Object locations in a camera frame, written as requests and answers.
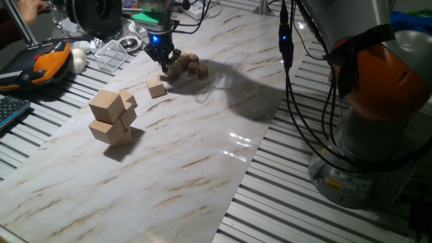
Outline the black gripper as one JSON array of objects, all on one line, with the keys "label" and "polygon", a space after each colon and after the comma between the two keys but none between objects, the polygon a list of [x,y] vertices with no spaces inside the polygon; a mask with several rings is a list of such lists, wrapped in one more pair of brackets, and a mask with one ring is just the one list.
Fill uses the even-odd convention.
[{"label": "black gripper", "polygon": [[171,63],[176,61],[182,52],[174,49],[171,32],[148,33],[148,43],[144,47],[146,54],[157,62],[163,72],[168,71],[168,55],[172,53]]}]

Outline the person's left hand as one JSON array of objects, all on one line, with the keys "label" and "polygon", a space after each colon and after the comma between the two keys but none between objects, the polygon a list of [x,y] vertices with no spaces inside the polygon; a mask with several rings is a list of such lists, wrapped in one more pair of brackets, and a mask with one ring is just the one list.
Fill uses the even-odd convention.
[{"label": "person's left hand", "polygon": [[46,9],[45,2],[42,0],[20,0],[17,6],[24,21],[29,26],[33,25],[38,14]]}]

